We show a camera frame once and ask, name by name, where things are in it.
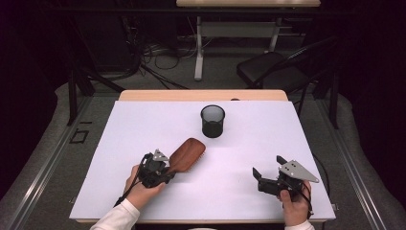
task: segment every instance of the white tabletop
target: white tabletop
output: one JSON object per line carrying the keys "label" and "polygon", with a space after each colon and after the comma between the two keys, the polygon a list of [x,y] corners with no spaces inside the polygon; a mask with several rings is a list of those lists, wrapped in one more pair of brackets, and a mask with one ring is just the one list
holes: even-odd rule
{"label": "white tabletop", "polygon": [[[199,114],[208,104],[226,112],[224,132],[216,139],[201,132]],[[258,191],[252,168],[274,179],[281,155],[321,178],[291,102],[116,102],[70,219],[103,217],[146,153],[159,149],[170,156],[190,137],[206,145],[204,155],[170,181],[139,222],[282,222],[282,204]],[[311,220],[335,219],[323,182],[311,186]]]}

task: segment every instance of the white sleeve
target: white sleeve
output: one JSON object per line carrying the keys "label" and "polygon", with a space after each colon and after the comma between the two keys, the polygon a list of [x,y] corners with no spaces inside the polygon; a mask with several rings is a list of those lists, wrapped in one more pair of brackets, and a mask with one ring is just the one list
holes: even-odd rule
{"label": "white sleeve", "polygon": [[101,218],[91,230],[121,230],[131,229],[135,224],[140,211],[136,209],[127,199],[123,200],[120,205],[117,205],[110,210],[103,218]]}
{"label": "white sleeve", "polygon": [[314,227],[308,220],[306,220],[305,222],[296,226],[284,227],[284,230],[314,230]]}

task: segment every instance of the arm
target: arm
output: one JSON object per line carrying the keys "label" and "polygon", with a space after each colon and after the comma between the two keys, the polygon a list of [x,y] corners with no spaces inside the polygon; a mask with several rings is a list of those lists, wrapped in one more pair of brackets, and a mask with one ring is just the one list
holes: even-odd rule
{"label": "arm", "polygon": [[[311,187],[308,181],[304,181],[302,192],[307,198],[310,198]],[[307,220],[308,203],[303,197],[298,195],[295,200],[291,200],[289,192],[282,190],[280,199],[283,204],[285,230],[314,230]]]}
{"label": "arm", "polygon": [[132,168],[131,176],[125,182],[124,192],[128,189],[131,190],[126,199],[93,225],[91,230],[131,229],[140,216],[139,210],[164,189],[165,183],[150,189],[147,189],[142,183],[137,183],[131,188],[137,171],[138,165]]}

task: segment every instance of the black mesh cup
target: black mesh cup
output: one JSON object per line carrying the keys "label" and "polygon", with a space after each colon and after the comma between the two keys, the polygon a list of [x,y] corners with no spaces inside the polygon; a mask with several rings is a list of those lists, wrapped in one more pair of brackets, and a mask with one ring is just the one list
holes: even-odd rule
{"label": "black mesh cup", "polygon": [[216,138],[223,133],[223,122],[226,113],[218,105],[210,104],[200,112],[203,134],[209,138]]}

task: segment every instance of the cable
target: cable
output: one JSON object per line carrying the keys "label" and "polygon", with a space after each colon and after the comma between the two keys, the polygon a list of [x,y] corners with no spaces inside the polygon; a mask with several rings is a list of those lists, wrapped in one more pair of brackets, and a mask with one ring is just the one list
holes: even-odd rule
{"label": "cable", "polygon": [[170,84],[172,84],[173,86],[175,86],[175,87],[177,87],[177,88],[180,88],[180,89],[189,89],[189,88],[186,87],[186,86],[183,86],[183,85],[181,85],[181,84],[178,84],[178,83],[176,83],[175,81],[170,80],[170,79],[168,79],[168,78],[166,78],[166,77],[164,77],[164,76],[162,76],[162,75],[156,73],[155,71],[153,71],[152,69],[148,68],[148,67],[145,66],[144,64],[141,64],[141,67],[142,67],[143,69],[145,69],[146,71],[148,71],[153,77],[155,77],[155,79],[157,79],[158,81],[160,81],[167,89],[169,89],[169,88],[164,84],[164,82],[170,83]]}
{"label": "cable", "polygon": [[136,186],[138,183],[140,183],[140,181],[137,182],[137,178],[138,178],[138,174],[140,172],[140,169],[143,165],[143,162],[146,160],[146,157],[144,156],[143,159],[141,159],[141,162],[138,166],[137,172],[135,173],[134,179],[131,182],[131,185],[129,186],[129,188],[127,189],[127,191],[125,191],[125,193],[119,197],[119,199],[117,200],[116,204],[114,205],[114,207],[116,207],[117,205],[121,204],[123,202],[123,200],[126,199],[126,197],[129,195],[129,193],[131,192],[132,188],[134,188],[134,186]]}
{"label": "cable", "polygon": [[[327,196],[329,197],[330,196],[330,194],[329,194],[330,193],[330,186],[329,186],[329,178],[328,178],[328,173],[327,173],[326,167],[323,165],[322,161],[313,152],[311,154],[313,155],[314,159],[316,159],[316,161],[319,163],[319,165],[322,167],[323,171],[325,172],[326,183],[327,183],[327,185],[326,185],[327,186]],[[326,223],[323,222],[322,223],[322,230],[324,230],[325,227],[326,227]]]}

